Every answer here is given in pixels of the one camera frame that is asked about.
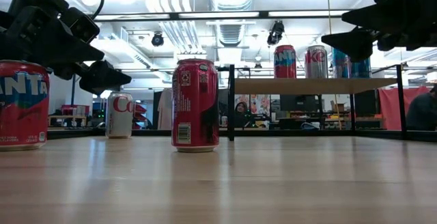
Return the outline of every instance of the red curtain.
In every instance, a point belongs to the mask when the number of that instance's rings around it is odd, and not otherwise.
[[[379,89],[381,114],[385,119],[384,126],[387,130],[401,130],[401,118],[399,116],[399,98],[397,88]],[[416,96],[429,92],[426,87],[404,89],[405,112],[408,112],[410,103]]]

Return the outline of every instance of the barcode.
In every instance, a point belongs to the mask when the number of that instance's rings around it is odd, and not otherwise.
[[[179,124],[178,143],[191,143],[191,124]]]

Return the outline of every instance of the person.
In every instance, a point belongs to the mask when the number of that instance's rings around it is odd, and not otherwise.
[[[235,107],[235,127],[243,128],[249,122],[249,108],[245,102],[239,102]]]
[[[407,112],[407,129],[435,131],[437,125],[437,84],[429,93],[420,94],[411,102]]]

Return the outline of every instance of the woman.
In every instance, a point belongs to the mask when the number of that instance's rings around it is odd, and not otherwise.
[[[235,127],[243,128],[249,122],[249,108],[245,102],[239,102],[235,107]]]

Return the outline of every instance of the blue soda can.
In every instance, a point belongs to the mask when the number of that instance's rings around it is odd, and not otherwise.
[[[349,57],[335,48],[333,48],[333,76],[334,78],[350,77]]]
[[[371,78],[370,58],[352,63],[350,78]]]

